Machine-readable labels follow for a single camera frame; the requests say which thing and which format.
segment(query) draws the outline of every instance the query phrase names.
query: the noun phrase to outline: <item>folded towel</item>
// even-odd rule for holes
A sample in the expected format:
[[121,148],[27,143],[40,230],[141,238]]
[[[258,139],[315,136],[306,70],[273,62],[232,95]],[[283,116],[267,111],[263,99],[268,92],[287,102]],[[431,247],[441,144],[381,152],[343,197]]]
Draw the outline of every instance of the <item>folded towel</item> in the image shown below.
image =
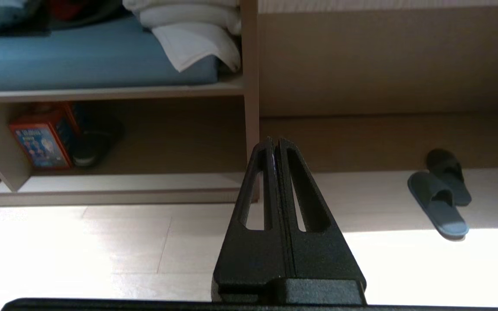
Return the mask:
[[178,23],[153,28],[152,32],[178,72],[209,55],[216,55],[233,72],[241,68],[241,56],[236,44],[219,26]]
[[175,23],[209,23],[226,28],[233,35],[241,34],[241,16],[237,8],[208,4],[173,4],[152,6],[139,12],[138,19],[146,28]]
[[239,6],[239,0],[123,0],[125,8],[132,12],[149,8],[151,6],[161,6],[164,4],[213,4],[216,6],[230,6],[235,8]]

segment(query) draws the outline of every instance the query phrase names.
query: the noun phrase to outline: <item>slide sandal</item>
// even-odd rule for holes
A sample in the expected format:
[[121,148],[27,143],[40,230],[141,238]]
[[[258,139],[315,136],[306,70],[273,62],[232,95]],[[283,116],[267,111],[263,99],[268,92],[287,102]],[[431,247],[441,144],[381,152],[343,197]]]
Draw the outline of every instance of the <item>slide sandal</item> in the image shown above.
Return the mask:
[[468,225],[458,213],[451,189],[434,175],[419,171],[409,178],[409,190],[437,231],[447,240],[462,240]]
[[453,199],[457,206],[467,206],[472,196],[464,184],[462,167],[454,154],[444,149],[434,149],[426,157],[429,171],[441,179],[453,191]]

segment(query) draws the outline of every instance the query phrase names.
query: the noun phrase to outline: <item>beige wall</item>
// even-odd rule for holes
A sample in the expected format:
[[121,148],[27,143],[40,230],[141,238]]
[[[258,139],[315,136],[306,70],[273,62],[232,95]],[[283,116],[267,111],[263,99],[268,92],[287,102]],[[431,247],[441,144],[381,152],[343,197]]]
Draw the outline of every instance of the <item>beige wall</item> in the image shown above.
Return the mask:
[[498,109],[498,8],[262,14],[261,116]]

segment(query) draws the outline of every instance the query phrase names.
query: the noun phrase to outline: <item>black plastic part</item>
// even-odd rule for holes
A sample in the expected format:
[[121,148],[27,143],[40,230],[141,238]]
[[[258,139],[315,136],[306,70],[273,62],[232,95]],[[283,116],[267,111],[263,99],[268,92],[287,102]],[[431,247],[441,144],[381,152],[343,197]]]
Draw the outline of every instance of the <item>black plastic part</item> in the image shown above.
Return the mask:
[[[245,222],[261,171],[265,229],[256,231]],[[298,229],[292,182],[307,232]],[[213,301],[365,305],[365,288],[299,149],[288,140],[257,145],[213,273]]]
[[495,311],[498,308],[414,307],[411,305],[246,305],[185,301],[17,299],[2,311]]

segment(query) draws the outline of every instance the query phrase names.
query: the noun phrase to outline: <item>shelf board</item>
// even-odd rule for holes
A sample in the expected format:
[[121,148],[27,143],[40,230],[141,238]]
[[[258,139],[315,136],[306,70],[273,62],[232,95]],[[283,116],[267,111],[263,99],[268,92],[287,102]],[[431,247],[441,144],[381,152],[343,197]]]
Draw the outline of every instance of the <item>shelf board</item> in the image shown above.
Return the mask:
[[259,13],[424,10],[478,6],[498,6],[498,0],[259,0]]
[[243,172],[185,175],[33,176],[17,193],[0,185],[0,206],[232,203]]
[[267,136],[297,144],[313,172],[425,169],[434,148],[465,168],[498,167],[495,113],[261,119]]
[[242,97],[85,104],[124,123],[94,168],[35,171],[0,206],[234,202],[246,165]]
[[147,86],[111,87],[106,89],[0,91],[0,103],[236,95],[243,95],[243,76],[241,74],[223,77],[218,83],[196,86]]

